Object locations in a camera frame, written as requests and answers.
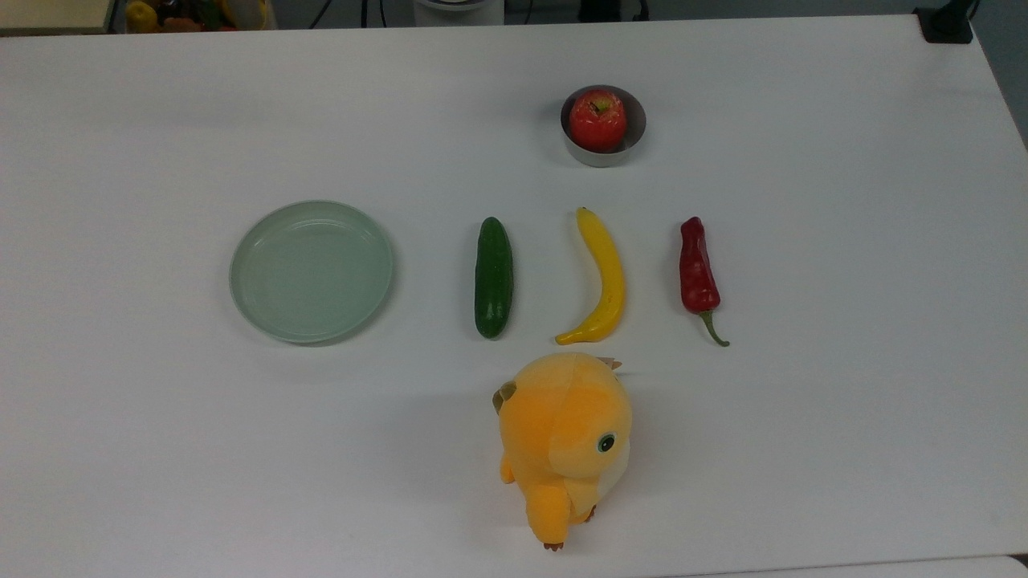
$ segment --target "apple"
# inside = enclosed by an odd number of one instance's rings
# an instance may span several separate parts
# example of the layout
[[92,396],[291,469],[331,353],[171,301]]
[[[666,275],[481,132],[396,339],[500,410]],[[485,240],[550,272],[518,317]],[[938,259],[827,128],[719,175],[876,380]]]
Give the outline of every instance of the apple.
[[625,138],[625,105],[610,91],[587,91],[576,99],[567,124],[575,144],[592,152],[611,152]]

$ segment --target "ceramic plate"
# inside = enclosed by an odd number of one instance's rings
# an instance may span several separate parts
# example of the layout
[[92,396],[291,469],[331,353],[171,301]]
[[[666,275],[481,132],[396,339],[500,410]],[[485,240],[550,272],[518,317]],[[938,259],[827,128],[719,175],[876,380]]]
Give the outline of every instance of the ceramic plate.
[[393,251],[378,225],[353,207],[308,201],[283,207],[243,238],[230,286],[243,317],[291,344],[342,337],[378,309]]

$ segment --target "cucumber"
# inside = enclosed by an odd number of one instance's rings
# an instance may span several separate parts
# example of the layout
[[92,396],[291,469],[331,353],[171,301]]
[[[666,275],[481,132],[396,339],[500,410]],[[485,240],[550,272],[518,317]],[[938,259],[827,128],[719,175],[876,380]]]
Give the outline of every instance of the cucumber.
[[503,223],[482,221],[475,261],[475,327],[483,337],[495,338],[507,326],[514,299],[514,254]]

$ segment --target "banana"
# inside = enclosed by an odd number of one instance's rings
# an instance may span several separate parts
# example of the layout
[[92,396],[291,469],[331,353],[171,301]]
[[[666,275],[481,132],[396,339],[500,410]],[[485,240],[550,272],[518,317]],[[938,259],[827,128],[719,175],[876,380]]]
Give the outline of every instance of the banana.
[[557,345],[561,346],[603,339],[618,327],[625,309],[625,275],[611,233],[603,221],[585,207],[580,207],[575,217],[582,240],[596,261],[602,290],[592,313],[575,329],[556,336]]

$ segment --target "metal bowl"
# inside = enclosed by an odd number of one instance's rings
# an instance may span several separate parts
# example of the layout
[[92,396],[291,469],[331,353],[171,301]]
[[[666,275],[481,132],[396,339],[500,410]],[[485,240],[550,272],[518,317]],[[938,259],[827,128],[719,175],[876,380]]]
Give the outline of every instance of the metal bowl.
[[[625,131],[625,138],[611,152],[593,152],[575,144],[575,141],[572,140],[571,128],[567,125],[567,117],[571,115],[572,107],[575,106],[575,101],[587,91],[595,88],[614,93],[625,105],[625,119],[628,124]],[[642,110],[642,105],[639,104],[639,101],[627,91],[608,84],[594,84],[579,88],[572,93],[572,96],[567,97],[567,100],[564,101],[564,106],[560,109],[560,128],[564,132],[564,144],[567,146],[567,151],[579,162],[588,165],[589,167],[614,167],[615,165],[624,162],[628,158],[632,147],[642,138],[642,133],[646,132],[646,111]]]

